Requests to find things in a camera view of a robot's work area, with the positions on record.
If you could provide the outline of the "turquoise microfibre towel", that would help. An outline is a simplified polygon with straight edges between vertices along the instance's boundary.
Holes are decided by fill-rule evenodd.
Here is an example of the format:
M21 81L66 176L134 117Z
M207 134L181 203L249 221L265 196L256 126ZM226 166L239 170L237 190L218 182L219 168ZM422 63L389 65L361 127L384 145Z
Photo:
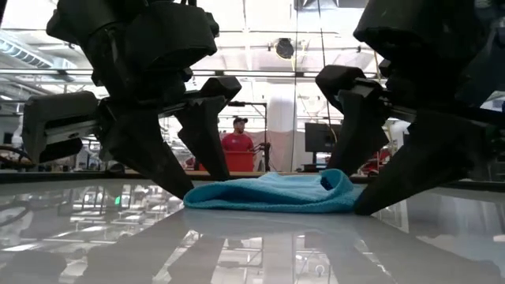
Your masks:
M362 188L341 170L312 175L281 175L216 181L191 189L183 198L187 208L280 213L347 213L354 209Z

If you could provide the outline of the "black pole stand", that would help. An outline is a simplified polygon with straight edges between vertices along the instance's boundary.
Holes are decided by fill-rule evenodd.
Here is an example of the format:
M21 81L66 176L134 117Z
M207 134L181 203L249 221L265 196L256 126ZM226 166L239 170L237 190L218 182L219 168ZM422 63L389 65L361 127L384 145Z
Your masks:
M264 141L256 146L256 152L263 152L264 171L271 170L270 166L270 150L271 143L267 141L267 104L266 103L251 103L242 101L231 101L228 103L229 107L246 107L251 106L264 120Z

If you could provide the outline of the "person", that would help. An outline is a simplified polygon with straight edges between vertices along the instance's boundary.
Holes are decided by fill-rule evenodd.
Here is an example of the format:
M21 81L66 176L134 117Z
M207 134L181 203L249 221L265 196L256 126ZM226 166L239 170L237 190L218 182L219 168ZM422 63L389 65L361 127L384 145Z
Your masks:
M224 151L252 151L254 149L252 139L245 134L247 122L247 118L236 117L234 119L234 131L225 135L221 140Z

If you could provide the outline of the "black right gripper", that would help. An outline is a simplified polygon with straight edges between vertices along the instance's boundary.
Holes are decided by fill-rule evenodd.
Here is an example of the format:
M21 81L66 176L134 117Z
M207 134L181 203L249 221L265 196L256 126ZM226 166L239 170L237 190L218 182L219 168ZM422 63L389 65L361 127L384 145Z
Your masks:
M483 105L505 89L505 15L478 16L490 33L465 65L421 54L396 62L380 55L384 84L345 65L327 65L316 76L343 116L328 169L351 176L388 143L387 120L407 123L406 142L361 193L356 214L370 215L450 181L490 177L494 160L505 151L505 114Z

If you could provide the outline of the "black round ceiling lamp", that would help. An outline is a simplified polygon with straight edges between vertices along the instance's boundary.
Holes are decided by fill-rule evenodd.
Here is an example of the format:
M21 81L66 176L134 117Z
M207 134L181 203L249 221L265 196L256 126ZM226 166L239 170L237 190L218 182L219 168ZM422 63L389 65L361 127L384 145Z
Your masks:
M290 60L294 55L294 46L290 38L279 38L275 44L275 53L282 59Z

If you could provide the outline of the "black computer monitor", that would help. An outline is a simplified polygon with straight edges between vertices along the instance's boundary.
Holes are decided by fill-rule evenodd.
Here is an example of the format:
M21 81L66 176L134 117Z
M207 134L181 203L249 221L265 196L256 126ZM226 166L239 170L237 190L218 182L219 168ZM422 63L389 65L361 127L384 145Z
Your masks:
M332 152L341 128L339 124L305 123L305 151Z

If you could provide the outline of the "white round pillar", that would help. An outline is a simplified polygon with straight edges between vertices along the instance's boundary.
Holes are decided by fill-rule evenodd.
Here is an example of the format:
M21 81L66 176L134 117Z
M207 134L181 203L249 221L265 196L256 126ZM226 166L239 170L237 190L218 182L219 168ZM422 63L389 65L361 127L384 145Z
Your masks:
M293 130L294 86L291 84L272 84L267 103L267 128L273 132Z

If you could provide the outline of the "black table edge rim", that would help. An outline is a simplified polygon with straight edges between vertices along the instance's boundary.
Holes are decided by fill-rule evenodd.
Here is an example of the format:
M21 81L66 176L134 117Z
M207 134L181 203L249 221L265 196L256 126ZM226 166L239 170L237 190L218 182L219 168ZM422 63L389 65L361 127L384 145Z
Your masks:
M211 181L211 175L206 171L186 171L191 180L194 181ZM231 172L231 179L239 178L258 178L264 174L279 174L279 175L316 175L316 173L276 173L276 172ZM351 176L350 180L354 184L368 184L376 180L377 177ZM138 179L146 180L147 178L135 171L121 173L110 173L106 171L80 171L80 172L0 172L0 184L11 183L32 183L44 181L78 181L78 180L95 180L95 179ZM505 193L505 182L497 181L471 181L460 180L453 181L442 185L437 185L447 189L464 189L479 192L501 192Z

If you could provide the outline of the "pale pink curtain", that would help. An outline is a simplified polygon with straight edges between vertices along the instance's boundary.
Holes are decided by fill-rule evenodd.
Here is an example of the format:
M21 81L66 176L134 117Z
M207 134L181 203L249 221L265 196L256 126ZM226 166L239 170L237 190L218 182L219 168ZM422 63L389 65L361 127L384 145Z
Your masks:
M267 142L271 144L269 165L272 171L295 171L312 161L312 155L305 151L304 132L268 130L267 132L247 132L247 135L255 145L263 143L264 136L267 136Z

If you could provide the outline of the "red plastic bin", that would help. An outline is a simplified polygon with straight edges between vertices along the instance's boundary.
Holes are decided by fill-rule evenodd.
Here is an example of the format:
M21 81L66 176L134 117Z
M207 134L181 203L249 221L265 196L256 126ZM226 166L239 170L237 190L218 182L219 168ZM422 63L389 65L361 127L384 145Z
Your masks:
M227 151L226 164L229 171L253 172L254 157L252 151Z

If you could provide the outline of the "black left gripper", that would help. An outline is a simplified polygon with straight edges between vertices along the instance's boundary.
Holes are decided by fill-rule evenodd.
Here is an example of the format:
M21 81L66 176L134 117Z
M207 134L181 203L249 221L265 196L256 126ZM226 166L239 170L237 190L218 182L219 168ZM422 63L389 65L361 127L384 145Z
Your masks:
M24 107L22 143L35 164L77 154L82 138L100 142L99 157L113 159L183 198L190 177L163 140L159 120L175 117L190 102L223 96L226 104L240 91L234 77L212 77L189 91L193 75L185 69L141 71L125 56L127 25L158 0L58 0L47 34L81 48L92 66L92 81L107 96L82 91L35 96Z

